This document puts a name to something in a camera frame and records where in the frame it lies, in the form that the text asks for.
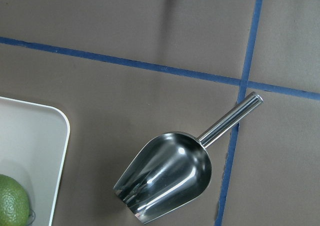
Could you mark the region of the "steel ice scoop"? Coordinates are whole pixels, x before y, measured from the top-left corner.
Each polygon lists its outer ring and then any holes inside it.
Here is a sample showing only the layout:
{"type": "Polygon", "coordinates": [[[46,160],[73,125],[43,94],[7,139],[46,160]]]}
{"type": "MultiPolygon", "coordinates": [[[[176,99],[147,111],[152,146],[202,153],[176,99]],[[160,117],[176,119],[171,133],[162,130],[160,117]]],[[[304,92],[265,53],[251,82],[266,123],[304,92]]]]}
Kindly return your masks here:
{"type": "Polygon", "coordinates": [[[142,224],[193,201],[211,181],[207,148],[262,103],[251,92],[199,137],[167,132],[153,138],[116,182],[115,194],[142,224]]]}

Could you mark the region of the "beige serving tray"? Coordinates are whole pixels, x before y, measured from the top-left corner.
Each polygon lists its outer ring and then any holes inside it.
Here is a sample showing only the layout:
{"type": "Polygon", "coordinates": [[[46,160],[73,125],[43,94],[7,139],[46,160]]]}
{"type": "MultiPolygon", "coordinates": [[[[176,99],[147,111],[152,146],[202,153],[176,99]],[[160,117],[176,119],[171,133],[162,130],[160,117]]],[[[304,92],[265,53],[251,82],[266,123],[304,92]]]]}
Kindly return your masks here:
{"type": "Polygon", "coordinates": [[[70,136],[65,114],[46,106],[0,99],[0,172],[26,190],[29,225],[51,225],[70,136]]]}

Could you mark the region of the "green lime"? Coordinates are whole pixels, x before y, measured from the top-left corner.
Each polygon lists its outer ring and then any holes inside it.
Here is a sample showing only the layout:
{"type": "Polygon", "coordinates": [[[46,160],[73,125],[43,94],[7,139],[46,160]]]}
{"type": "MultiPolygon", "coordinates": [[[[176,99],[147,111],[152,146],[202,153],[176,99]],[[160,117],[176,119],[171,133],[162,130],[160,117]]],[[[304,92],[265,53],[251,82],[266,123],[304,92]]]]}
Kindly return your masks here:
{"type": "Polygon", "coordinates": [[[0,175],[0,224],[27,225],[30,203],[25,189],[13,178],[0,175]]]}

